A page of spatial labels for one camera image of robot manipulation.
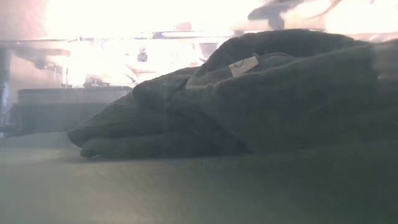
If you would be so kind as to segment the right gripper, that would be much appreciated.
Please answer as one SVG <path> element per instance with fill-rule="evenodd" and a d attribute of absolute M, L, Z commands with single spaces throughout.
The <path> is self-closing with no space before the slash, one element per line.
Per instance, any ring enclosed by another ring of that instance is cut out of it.
<path fill-rule="evenodd" d="M 285 28 L 285 21 L 283 18 L 279 17 L 281 12 L 291 10 L 306 1 L 307 0 L 270 0 L 263 6 L 253 9 L 248 14 L 247 18 L 268 19 L 268 24 L 272 30 L 283 30 Z"/>

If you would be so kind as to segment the dark green garment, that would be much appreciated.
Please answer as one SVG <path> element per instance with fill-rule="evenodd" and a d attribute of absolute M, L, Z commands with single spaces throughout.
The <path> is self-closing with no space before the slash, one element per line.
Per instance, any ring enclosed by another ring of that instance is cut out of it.
<path fill-rule="evenodd" d="M 196 157 L 398 139 L 398 38 L 244 34 L 68 133 L 83 157 Z"/>

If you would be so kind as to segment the clear plastic storage tub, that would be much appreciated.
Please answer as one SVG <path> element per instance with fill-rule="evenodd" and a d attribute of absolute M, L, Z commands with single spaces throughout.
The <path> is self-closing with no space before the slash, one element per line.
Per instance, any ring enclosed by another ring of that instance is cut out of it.
<path fill-rule="evenodd" d="M 269 1 L 0 0 L 0 224 L 398 224 L 398 139 L 122 158 L 83 157 L 68 133 L 84 121 L 20 130 L 19 90 L 132 90 L 198 67 L 199 43 L 277 31 L 247 18 Z M 307 0 L 279 17 L 283 30 L 398 38 L 398 0 Z"/>

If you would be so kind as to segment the navy blue plastic bin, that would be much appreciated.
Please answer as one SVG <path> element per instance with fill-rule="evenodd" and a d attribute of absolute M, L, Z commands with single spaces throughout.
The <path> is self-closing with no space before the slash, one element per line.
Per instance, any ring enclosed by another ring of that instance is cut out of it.
<path fill-rule="evenodd" d="M 130 90 L 128 86 L 21 89 L 15 105 L 18 125 L 29 134 L 68 131 Z"/>

